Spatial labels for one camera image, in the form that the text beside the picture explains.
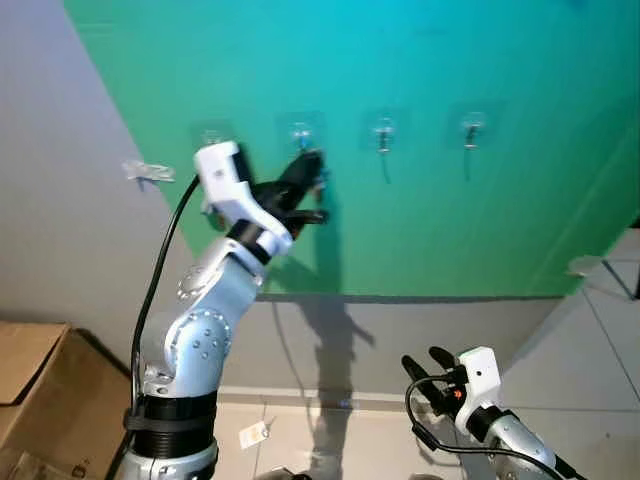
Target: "robotic arm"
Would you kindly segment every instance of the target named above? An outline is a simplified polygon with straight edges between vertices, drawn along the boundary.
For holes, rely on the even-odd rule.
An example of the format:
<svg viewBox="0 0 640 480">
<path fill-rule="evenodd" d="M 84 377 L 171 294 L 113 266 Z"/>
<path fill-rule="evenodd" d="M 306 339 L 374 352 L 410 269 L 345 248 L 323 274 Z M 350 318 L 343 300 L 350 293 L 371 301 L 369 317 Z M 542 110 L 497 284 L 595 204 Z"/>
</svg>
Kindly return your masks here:
<svg viewBox="0 0 640 480">
<path fill-rule="evenodd" d="M 430 377 L 411 357 L 402 357 L 402 365 L 414 382 L 407 390 L 406 402 L 412 431 L 425 445 L 452 453 L 486 453 L 501 480 L 586 480 L 515 413 L 498 408 L 500 374 L 492 349 L 477 347 L 456 358 L 442 348 L 431 347 L 429 354 L 445 369 L 444 375 Z M 430 379 L 447 386 L 440 390 Z M 482 447 L 450 447 L 439 442 L 411 411 L 410 395 L 414 388 L 429 400 L 437 416 L 447 415 L 459 432 L 472 437 Z"/>
<path fill-rule="evenodd" d="M 277 181 L 263 184 L 254 183 L 234 142 L 202 148 L 195 163 L 207 201 L 232 228 L 189 268 L 173 304 L 142 332 L 142 391 L 134 392 L 138 406 L 125 418 L 132 434 L 121 468 L 125 480 L 213 475 L 217 389 L 236 324 L 255 300 L 269 261 L 287 253 L 305 224 L 327 219 L 321 210 L 296 210 L 320 184 L 318 151 L 302 151 Z"/>
</svg>

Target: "baseboard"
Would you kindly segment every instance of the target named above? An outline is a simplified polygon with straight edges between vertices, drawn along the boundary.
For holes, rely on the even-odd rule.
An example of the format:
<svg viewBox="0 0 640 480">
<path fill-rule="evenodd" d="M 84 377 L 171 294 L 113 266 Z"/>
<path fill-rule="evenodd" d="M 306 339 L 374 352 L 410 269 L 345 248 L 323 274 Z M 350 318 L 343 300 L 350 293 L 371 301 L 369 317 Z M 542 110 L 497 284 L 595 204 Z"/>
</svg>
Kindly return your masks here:
<svg viewBox="0 0 640 480">
<path fill-rule="evenodd" d="M 333 390 L 295 388 L 257 388 L 223 386 L 218 400 L 228 403 L 282 405 L 310 408 L 338 408 L 347 410 L 403 411 L 404 395 L 369 392 L 341 392 Z"/>
</svg>

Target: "cardboard box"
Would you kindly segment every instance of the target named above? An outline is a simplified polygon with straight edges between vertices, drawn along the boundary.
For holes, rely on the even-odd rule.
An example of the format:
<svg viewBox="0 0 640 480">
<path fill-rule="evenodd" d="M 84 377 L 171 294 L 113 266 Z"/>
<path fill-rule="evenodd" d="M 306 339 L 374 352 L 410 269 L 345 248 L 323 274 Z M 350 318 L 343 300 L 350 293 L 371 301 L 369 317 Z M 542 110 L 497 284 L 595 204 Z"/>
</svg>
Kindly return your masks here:
<svg viewBox="0 0 640 480">
<path fill-rule="evenodd" d="M 127 377 L 69 325 L 0 322 L 0 480 L 104 478 L 128 401 Z"/>
</svg>

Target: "white robot part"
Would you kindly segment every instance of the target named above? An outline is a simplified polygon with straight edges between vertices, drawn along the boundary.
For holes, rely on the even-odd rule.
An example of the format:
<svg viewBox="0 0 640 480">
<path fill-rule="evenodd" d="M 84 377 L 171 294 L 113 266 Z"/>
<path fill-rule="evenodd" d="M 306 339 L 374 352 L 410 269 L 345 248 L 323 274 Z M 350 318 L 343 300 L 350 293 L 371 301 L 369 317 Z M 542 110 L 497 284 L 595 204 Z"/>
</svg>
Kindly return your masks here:
<svg viewBox="0 0 640 480">
<path fill-rule="evenodd" d="M 265 211 L 251 194 L 249 182 L 240 181 L 233 156 L 239 153 L 235 142 L 223 142 L 201 148 L 195 164 L 206 201 L 231 223 L 247 220 L 265 230 L 261 239 L 271 256 L 285 255 L 293 238 L 285 226 Z"/>
<path fill-rule="evenodd" d="M 467 370 L 469 382 L 466 385 L 467 398 L 456 415 L 456 428 L 465 435 L 467 420 L 478 407 L 489 407 L 498 403 L 500 373 L 493 350 L 477 347 L 459 355 L 459 360 Z"/>
</svg>

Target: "gray wall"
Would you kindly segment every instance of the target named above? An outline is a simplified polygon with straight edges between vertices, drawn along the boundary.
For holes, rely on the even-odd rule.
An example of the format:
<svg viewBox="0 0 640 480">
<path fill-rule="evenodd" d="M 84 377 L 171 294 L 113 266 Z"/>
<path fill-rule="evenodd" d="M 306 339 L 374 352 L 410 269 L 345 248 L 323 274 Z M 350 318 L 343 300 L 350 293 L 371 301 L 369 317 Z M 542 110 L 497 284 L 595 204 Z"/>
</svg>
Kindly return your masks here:
<svg viewBox="0 0 640 480">
<path fill-rule="evenodd" d="M 138 155 L 62 5 L 0 2 L 0 318 L 71 321 L 127 359 L 170 213 L 125 180 Z M 177 235 L 157 304 L 191 261 Z M 488 344 L 506 364 L 556 303 L 288 300 L 240 323 L 225 385 L 399 393 L 403 353 Z"/>
</svg>

